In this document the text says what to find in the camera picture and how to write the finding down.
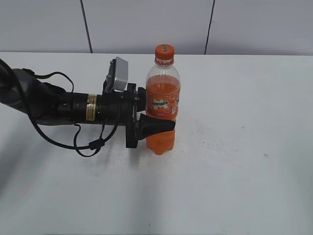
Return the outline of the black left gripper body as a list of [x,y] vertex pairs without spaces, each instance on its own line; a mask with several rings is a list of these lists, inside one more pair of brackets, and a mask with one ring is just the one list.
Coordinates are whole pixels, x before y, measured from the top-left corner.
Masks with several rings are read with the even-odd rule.
[[127,90],[123,94],[125,102],[125,140],[126,148],[137,148],[138,139],[135,136],[135,125],[136,125],[136,84],[128,83]]

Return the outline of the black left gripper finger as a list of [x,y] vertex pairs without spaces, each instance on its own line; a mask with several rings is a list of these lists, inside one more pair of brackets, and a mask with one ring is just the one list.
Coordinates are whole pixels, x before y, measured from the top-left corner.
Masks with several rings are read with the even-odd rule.
[[159,119],[140,114],[139,120],[135,122],[135,137],[143,140],[155,134],[173,131],[175,129],[175,121]]
[[142,112],[146,109],[146,90],[143,87],[138,87],[136,92],[136,111]]

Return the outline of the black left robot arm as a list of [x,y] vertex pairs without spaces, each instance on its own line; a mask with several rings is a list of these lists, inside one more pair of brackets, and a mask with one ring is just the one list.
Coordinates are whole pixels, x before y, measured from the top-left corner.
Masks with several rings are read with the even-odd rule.
[[[128,62],[120,57],[111,60],[101,94],[67,92],[46,82],[56,71],[37,75],[29,69],[12,69],[0,62],[0,101],[2,104],[28,115],[37,132],[48,142],[65,149],[96,150],[114,135],[118,126],[126,127],[126,147],[135,148],[139,140],[147,138],[146,117],[137,116],[145,108],[145,89],[128,83]],[[49,138],[40,125],[112,125],[105,138],[85,146],[66,145]]]

